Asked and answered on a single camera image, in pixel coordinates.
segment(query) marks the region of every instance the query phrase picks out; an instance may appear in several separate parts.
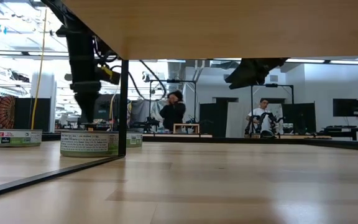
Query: black stand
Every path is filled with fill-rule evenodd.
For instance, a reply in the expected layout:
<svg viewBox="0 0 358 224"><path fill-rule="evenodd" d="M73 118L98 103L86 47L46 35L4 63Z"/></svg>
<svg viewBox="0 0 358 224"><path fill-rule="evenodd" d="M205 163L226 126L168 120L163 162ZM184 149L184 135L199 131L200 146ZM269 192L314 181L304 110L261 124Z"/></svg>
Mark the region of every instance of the black stand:
<svg viewBox="0 0 358 224"><path fill-rule="evenodd" d="M127 154L127 102L128 102L129 61L121 62L121 88L119 93L118 155Z"/></svg>

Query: person in black jacket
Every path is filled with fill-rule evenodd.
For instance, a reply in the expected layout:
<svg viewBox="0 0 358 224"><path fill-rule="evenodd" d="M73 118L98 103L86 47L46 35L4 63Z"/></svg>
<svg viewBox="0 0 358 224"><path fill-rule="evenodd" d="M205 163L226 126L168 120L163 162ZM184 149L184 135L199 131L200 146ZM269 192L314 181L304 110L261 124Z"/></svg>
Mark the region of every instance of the person in black jacket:
<svg viewBox="0 0 358 224"><path fill-rule="evenodd" d="M164 119L162 123L164 128L173 131L173 124L182 124L185 111L183 94L179 90L169 93L167 105L160 111L160 115Z"/></svg>

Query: dark hair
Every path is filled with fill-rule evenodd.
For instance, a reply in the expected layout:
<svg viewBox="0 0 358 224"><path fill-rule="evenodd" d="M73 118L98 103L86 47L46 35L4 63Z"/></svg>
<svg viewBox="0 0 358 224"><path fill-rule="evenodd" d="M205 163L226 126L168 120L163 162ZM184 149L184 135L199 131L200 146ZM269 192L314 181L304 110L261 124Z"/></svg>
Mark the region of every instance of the dark hair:
<svg viewBox="0 0 358 224"><path fill-rule="evenodd" d="M179 99L179 101L183 101L183 94L179 90L169 93L167 97L169 97L170 95L175 95Z"/></svg>

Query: cylindrical container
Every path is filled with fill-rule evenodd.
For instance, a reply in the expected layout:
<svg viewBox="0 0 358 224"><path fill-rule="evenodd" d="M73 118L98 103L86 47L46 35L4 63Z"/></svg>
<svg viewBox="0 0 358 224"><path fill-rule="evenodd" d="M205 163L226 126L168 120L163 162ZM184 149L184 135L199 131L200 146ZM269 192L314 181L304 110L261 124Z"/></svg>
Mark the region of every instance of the cylindrical container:
<svg viewBox="0 0 358 224"><path fill-rule="evenodd" d="M0 147L39 146L42 130L0 129Z"/></svg>
<svg viewBox="0 0 358 224"><path fill-rule="evenodd" d="M127 132L127 147L142 147L142 133L137 131Z"/></svg>
<svg viewBox="0 0 358 224"><path fill-rule="evenodd" d="M108 157L118 155L118 132L68 131L62 133L60 154L70 157Z"/></svg>

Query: table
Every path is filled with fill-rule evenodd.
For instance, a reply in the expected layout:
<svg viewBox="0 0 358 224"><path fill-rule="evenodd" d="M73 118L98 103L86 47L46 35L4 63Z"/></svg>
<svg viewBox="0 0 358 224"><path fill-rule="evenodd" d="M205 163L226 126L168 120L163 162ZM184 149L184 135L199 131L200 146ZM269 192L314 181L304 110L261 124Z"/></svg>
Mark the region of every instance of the table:
<svg viewBox="0 0 358 224"><path fill-rule="evenodd" d="M200 133L200 125L199 124L173 124L173 133L177 133L177 126L184 126L184 127L194 127L194 133Z"/></svg>
<svg viewBox="0 0 358 224"><path fill-rule="evenodd" d="M355 0L63 0L123 59L358 55Z"/></svg>

